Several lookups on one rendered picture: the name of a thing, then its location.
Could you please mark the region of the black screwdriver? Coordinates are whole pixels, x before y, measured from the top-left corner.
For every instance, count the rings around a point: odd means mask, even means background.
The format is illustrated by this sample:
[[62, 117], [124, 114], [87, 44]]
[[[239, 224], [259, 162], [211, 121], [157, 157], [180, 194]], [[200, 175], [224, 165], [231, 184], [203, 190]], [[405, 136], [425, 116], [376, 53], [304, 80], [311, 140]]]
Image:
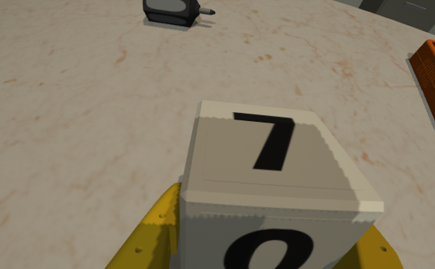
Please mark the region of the black screwdriver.
[[197, 0], [143, 0], [143, 10], [150, 22], [191, 27], [202, 14], [213, 15], [211, 9], [200, 7]]

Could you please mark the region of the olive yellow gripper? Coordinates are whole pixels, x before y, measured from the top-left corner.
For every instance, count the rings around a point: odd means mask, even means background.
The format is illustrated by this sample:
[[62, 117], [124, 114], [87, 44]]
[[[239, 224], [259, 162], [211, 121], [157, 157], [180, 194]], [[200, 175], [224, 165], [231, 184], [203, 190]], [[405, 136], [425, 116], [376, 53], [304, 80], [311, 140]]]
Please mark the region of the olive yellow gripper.
[[[147, 212], [105, 269], [169, 269], [179, 241], [181, 182], [170, 186]], [[387, 240], [372, 225], [333, 269], [404, 269]]]

